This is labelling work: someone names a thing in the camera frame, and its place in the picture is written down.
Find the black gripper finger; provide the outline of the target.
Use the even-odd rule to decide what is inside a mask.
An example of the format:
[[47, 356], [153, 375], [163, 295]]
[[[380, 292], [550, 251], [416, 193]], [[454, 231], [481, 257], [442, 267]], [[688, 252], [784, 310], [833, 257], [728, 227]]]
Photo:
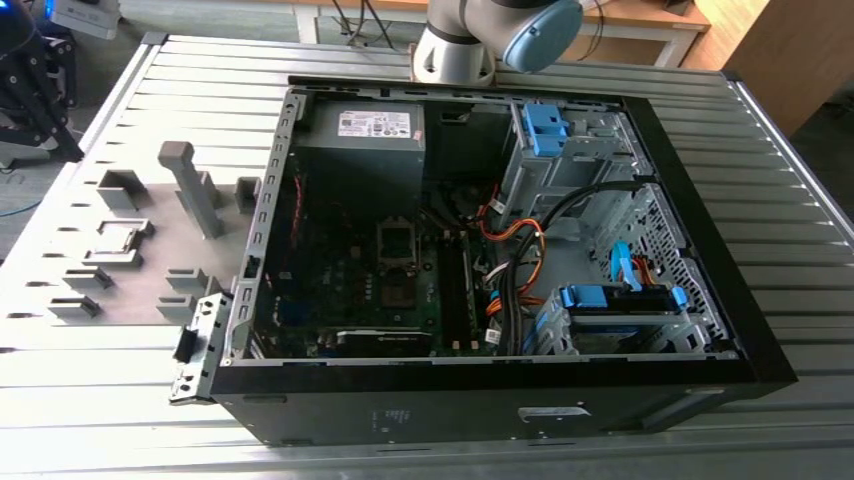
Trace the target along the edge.
[[39, 146], [46, 140], [43, 111], [29, 79], [11, 59], [2, 60], [2, 141]]
[[67, 161], [81, 161], [83, 152], [70, 129], [69, 110], [78, 105], [77, 45], [74, 42], [42, 42], [33, 55], [35, 82], [41, 91], [42, 129], [57, 141]]

